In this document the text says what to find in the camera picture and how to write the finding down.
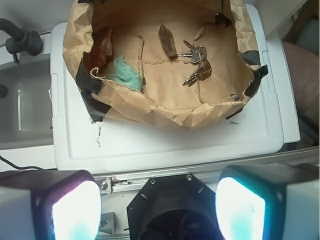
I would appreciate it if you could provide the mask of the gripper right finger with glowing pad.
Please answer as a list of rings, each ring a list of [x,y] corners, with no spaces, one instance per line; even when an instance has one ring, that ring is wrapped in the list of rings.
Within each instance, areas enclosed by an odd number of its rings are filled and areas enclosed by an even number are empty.
[[[318,240],[320,168],[228,165],[216,187],[215,209],[226,240]]]

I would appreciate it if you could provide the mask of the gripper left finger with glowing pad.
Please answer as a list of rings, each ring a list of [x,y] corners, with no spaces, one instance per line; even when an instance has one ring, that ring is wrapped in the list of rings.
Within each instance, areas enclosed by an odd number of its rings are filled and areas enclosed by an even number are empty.
[[[0,174],[2,240],[94,240],[101,211],[100,188],[86,170]]]

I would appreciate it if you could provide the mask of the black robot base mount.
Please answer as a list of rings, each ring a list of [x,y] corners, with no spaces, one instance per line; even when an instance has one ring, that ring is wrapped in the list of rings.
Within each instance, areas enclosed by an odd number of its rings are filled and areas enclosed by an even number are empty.
[[[150,178],[127,206],[132,240],[222,240],[216,194],[193,174]]]

